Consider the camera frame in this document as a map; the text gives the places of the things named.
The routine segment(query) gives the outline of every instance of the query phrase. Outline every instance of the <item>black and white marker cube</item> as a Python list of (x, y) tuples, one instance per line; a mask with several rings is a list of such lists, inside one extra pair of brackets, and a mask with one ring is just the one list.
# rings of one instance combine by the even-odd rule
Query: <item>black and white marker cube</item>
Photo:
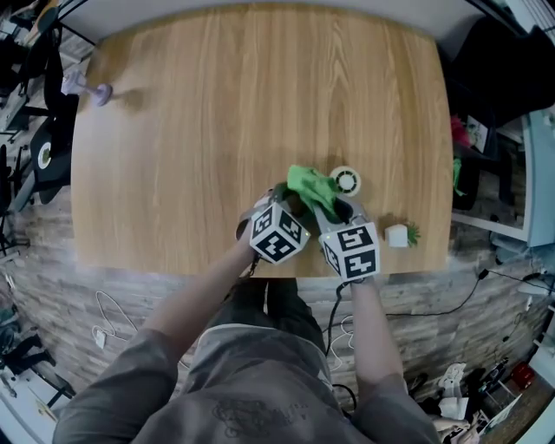
[(272, 264), (280, 264), (300, 252), (310, 233), (274, 202), (252, 217), (251, 247)]
[(319, 241), (326, 262), (344, 282), (380, 272), (380, 245), (372, 222), (326, 232)]

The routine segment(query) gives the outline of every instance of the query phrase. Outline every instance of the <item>white roll of tape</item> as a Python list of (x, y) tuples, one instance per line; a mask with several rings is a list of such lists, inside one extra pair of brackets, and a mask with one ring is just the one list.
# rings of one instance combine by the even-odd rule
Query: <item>white roll of tape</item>
[(52, 158), (50, 157), (50, 142), (46, 142), (42, 145), (41, 150), (38, 152), (38, 166), (42, 170), (46, 168)]
[(334, 179), (341, 193), (347, 196), (355, 196), (361, 189), (360, 174), (348, 166), (338, 166), (331, 172), (330, 177)]

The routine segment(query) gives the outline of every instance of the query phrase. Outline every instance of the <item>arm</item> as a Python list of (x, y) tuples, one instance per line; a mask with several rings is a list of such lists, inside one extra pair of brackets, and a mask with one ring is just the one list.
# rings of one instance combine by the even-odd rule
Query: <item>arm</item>
[(237, 278), (252, 263), (249, 232), (246, 229), (237, 244), (181, 293), (162, 301), (143, 324), (143, 329), (167, 336), (177, 357), (199, 337)]
[(248, 234), (175, 296), (165, 299), (128, 347), (62, 411), (54, 443), (132, 441), (164, 407), (177, 382), (177, 363), (205, 328), (254, 251)]
[(355, 370), (361, 400), (384, 377), (402, 378), (402, 361), (383, 313), (374, 279), (351, 284), (355, 325)]
[(360, 404), (353, 424), (373, 442), (439, 444), (434, 424), (408, 396), (402, 360), (374, 279), (352, 284), (355, 371)]

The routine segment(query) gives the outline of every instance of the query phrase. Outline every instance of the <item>wooden table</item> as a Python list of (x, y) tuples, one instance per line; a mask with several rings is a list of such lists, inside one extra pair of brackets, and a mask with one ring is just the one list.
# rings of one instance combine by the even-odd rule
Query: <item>wooden table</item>
[[(357, 12), (238, 5), (111, 36), (88, 68), (72, 206), (84, 264), (193, 274), (233, 244), (239, 214), (291, 164), (362, 175), (379, 231), (408, 218), (417, 248), (382, 242), (384, 273), (444, 267), (452, 198), (447, 97), (434, 41)], [(328, 276), (316, 237), (259, 276)]]

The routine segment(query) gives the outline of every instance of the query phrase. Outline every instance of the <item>green succulent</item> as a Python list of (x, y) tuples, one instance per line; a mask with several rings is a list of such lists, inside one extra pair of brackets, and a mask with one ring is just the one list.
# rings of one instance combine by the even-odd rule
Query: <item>green succulent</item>
[(408, 246), (410, 248), (418, 245), (418, 239), (420, 238), (420, 229), (414, 222), (409, 222), (407, 224), (407, 237)]

